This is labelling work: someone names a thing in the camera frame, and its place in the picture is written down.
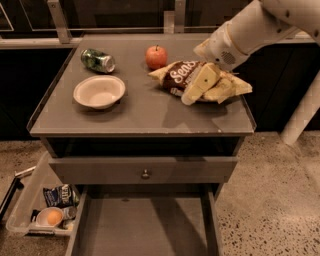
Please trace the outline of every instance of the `drawer knob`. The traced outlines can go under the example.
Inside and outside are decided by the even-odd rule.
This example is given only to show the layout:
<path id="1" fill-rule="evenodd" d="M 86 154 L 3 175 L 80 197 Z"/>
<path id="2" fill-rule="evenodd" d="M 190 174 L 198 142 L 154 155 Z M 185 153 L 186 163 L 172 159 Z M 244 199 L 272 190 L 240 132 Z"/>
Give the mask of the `drawer knob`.
<path id="1" fill-rule="evenodd" d="M 141 178 L 144 180 L 150 179 L 150 173 L 148 172 L 147 169 L 143 170 L 142 174 L 141 174 Z"/>

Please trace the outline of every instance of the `concrete floor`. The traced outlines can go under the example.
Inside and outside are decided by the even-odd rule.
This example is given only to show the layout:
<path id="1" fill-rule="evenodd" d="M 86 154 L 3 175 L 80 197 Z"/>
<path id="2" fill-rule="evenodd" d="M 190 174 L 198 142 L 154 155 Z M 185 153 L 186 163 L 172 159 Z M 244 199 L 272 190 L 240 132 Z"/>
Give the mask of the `concrete floor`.
<path id="1" fill-rule="evenodd" d="M 34 166 L 43 152 L 39 141 L 0 142 L 0 201 L 14 171 Z M 68 238 L 7 231 L 10 209 L 0 255 L 64 255 Z M 304 132 L 291 147 L 275 132 L 247 137 L 216 209 L 226 256 L 320 255 L 320 131 Z"/>

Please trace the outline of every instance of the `apple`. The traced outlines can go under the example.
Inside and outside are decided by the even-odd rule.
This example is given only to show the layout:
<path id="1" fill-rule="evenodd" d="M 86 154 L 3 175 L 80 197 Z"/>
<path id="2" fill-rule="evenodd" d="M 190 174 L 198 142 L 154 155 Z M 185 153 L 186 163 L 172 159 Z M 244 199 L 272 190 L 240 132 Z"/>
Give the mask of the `apple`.
<path id="1" fill-rule="evenodd" d="M 168 54 L 165 48 L 154 45 L 146 51 L 146 63 L 150 69 L 159 69 L 167 65 Z"/>

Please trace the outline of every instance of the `white bowl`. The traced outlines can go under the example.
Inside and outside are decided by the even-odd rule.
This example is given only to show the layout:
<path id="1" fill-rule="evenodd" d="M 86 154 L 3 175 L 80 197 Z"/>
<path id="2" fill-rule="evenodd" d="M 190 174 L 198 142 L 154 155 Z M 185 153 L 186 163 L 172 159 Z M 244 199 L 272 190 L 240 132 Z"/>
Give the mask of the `white bowl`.
<path id="1" fill-rule="evenodd" d="M 95 109 L 111 107 L 125 92 L 124 82 L 115 76 L 92 76 L 80 82 L 73 91 L 79 104 Z"/>
<path id="2" fill-rule="evenodd" d="M 50 220 L 48 219 L 48 217 L 53 212 L 58 213 L 58 216 L 60 218 L 54 218 L 53 219 L 54 221 L 49 223 Z M 57 227 L 62 222 L 63 216 L 64 216 L 63 211 L 60 208 L 58 208 L 58 207 L 48 207 L 48 208 L 43 209 L 38 214 L 38 216 L 36 218 L 36 224 L 37 224 L 37 226 L 40 226 L 40 227 Z"/>

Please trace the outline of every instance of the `green can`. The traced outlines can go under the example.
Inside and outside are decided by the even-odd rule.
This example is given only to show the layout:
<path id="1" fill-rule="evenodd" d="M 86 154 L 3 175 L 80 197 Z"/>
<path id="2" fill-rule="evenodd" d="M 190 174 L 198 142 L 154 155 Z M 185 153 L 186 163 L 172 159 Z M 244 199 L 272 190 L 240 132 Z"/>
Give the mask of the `green can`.
<path id="1" fill-rule="evenodd" d="M 116 62 L 111 55 L 90 48 L 81 52 L 81 61 L 87 68 L 107 74 L 116 67 Z"/>

